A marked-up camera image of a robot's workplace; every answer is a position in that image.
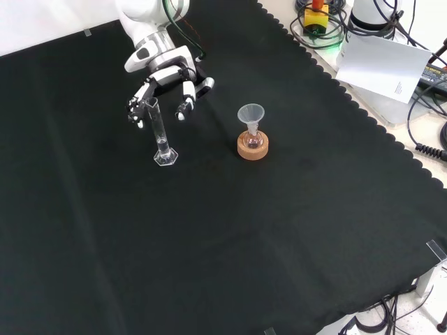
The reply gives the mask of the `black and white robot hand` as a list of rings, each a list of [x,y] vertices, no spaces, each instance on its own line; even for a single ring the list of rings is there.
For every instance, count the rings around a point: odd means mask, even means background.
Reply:
[[[149,76],[126,107],[129,121],[139,128],[144,127],[148,115],[147,107],[143,104],[153,97],[180,85],[182,102],[177,107],[175,116],[183,121],[195,108],[196,101],[214,87],[214,79],[206,76],[186,46],[160,53],[150,43],[145,43],[128,58],[124,68],[129,73],[145,68],[149,71]]]

